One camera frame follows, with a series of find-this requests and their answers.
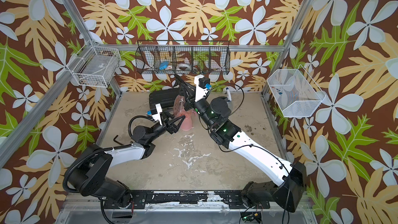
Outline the black spray nozzle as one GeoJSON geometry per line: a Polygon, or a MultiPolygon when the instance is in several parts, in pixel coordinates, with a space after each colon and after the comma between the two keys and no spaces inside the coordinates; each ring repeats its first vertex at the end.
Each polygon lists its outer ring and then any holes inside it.
{"type": "Polygon", "coordinates": [[[176,84],[179,86],[179,95],[183,96],[185,100],[191,96],[190,86],[177,74],[175,75],[176,84]]]}

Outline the orange translucent spray bottle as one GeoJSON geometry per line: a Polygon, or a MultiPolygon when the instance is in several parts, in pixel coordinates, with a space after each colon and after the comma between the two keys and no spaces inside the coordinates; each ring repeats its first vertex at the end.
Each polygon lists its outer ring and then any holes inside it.
{"type": "Polygon", "coordinates": [[[184,109],[184,105],[185,105],[185,98],[182,95],[178,95],[175,99],[174,102],[174,106],[173,106],[173,114],[174,116],[177,117],[181,117],[181,116],[186,116],[187,113],[184,109]]]}

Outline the pink spray bottle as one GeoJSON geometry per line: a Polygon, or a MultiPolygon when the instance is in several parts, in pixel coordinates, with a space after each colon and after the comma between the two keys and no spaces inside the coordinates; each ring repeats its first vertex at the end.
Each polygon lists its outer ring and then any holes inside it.
{"type": "Polygon", "coordinates": [[[193,128],[192,113],[187,111],[181,112],[182,116],[185,116],[180,129],[183,131],[190,131],[193,128]]]}

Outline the blue white spray nozzle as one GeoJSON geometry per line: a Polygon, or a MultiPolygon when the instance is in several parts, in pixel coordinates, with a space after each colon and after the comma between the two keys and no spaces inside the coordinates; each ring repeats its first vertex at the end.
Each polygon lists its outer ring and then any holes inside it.
{"type": "Polygon", "coordinates": [[[226,97],[227,97],[227,101],[231,102],[232,101],[232,97],[231,97],[231,92],[230,92],[229,87],[225,88],[225,94],[226,94],[226,97]]]}

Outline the clear blue spray bottle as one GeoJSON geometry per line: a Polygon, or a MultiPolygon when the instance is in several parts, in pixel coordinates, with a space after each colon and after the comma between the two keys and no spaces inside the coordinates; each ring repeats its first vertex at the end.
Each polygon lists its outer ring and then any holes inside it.
{"type": "Polygon", "coordinates": [[[231,112],[233,112],[233,102],[232,102],[232,100],[229,100],[228,98],[226,98],[225,99],[225,101],[226,101],[226,103],[227,103],[227,105],[228,105],[228,108],[229,108],[229,110],[231,111],[231,112]]]}

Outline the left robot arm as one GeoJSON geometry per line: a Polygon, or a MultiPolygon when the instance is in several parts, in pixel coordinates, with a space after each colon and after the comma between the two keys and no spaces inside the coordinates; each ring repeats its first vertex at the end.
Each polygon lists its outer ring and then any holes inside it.
{"type": "Polygon", "coordinates": [[[128,207],[131,190],[122,182],[108,178],[108,170],[128,161],[148,158],[155,148],[153,141],[165,132],[177,133],[186,118],[163,111],[160,104],[157,107],[154,114],[131,118],[127,131],[132,143],[108,148],[96,144],[89,146],[65,172],[63,189],[68,193],[110,201],[117,207],[128,207]]]}

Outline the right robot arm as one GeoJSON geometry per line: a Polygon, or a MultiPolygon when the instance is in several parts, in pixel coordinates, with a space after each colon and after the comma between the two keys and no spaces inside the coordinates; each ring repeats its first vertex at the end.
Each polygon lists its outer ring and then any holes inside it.
{"type": "Polygon", "coordinates": [[[211,92],[209,78],[198,75],[194,84],[186,83],[179,75],[176,83],[185,98],[186,110],[194,110],[202,120],[222,152],[235,152],[264,172],[269,182],[249,182],[240,195],[245,207],[275,202],[285,211],[294,213],[306,187],[306,167],[282,159],[251,139],[239,126],[229,120],[232,110],[227,97],[208,102],[211,92]]]}

